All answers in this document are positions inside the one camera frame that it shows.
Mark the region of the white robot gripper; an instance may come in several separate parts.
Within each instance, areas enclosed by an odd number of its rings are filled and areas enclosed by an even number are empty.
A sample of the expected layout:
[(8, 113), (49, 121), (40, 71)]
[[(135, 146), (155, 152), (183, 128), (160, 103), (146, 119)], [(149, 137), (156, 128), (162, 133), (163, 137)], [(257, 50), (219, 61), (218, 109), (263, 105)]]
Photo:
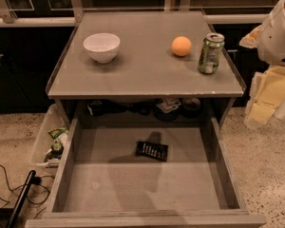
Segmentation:
[(257, 47), (261, 61), (276, 65), (255, 74), (245, 109), (245, 125), (257, 129), (273, 117), (282, 120), (285, 118), (285, 0), (279, 0), (262, 25), (246, 34), (239, 44), (244, 48)]

